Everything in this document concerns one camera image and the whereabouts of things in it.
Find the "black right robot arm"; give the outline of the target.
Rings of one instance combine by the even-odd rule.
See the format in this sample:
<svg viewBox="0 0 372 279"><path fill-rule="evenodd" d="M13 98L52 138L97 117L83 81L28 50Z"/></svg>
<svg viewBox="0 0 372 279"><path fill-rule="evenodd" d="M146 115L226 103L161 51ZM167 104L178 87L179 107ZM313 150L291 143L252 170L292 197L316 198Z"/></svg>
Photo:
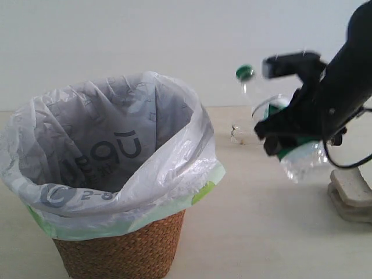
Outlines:
<svg viewBox="0 0 372 279"><path fill-rule="evenodd" d="M330 140L371 97L371 2L354 11L346 42L330 63L297 52L266 58L262 66L267 79L295 74L303 82L288 106L255 125L267 155L298 147L300 138Z"/></svg>

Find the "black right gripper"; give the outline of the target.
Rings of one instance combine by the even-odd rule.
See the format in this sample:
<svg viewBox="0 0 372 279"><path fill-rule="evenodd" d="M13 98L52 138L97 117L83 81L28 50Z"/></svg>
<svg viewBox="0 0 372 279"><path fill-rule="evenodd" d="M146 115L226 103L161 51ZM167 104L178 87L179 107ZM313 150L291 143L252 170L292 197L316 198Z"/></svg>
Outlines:
<svg viewBox="0 0 372 279"><path fill-rule="evenodd" d="M268 156L284 157L302 145L342 134L371 97L371 67L326 67L315 52L293 52L263 59L265 79L296 75L303 86L286 115L275 113L255 124Z"/></svg>

